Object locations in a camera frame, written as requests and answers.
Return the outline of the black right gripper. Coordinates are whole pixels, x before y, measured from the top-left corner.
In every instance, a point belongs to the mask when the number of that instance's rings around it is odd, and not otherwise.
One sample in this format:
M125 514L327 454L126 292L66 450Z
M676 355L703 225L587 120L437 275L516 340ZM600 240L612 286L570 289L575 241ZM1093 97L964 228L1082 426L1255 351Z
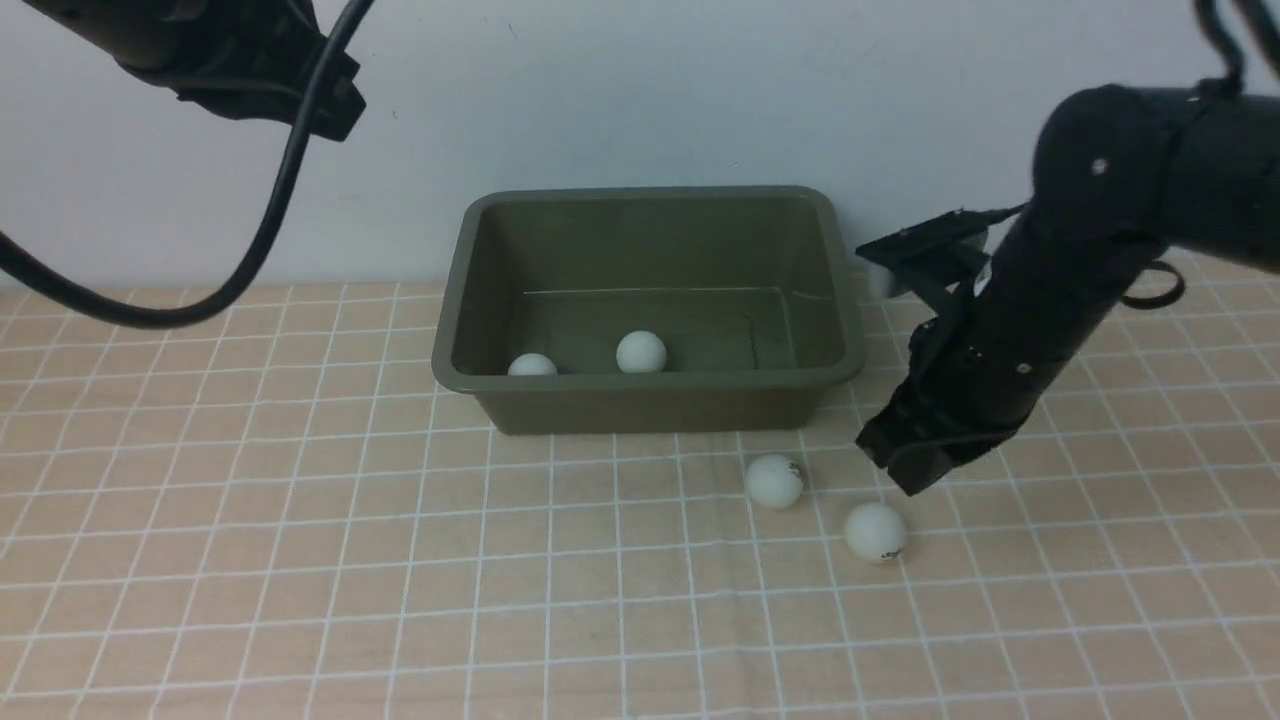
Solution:
M931 364L910 370L856 446L908 496L1016 433L1140 274L1140 237L1011 234Z

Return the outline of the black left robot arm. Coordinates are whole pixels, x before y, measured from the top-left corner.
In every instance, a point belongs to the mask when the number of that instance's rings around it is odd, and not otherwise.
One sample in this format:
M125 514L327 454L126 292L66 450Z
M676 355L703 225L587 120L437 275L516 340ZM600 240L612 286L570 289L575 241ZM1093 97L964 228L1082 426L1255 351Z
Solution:
M326 36L311 1L32 1L124 72L230 120L292 123Z

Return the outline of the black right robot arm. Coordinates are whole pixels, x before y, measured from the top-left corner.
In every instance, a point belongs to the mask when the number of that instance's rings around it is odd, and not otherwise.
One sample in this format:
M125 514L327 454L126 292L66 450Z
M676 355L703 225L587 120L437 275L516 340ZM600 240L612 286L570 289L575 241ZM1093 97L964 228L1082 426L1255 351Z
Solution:
M1277 100L1106 85L1074 94L1036 145L1033 193L864 243L934 318L856 442L905 495L1012 438L1041 396L1172 247L1277 272Z

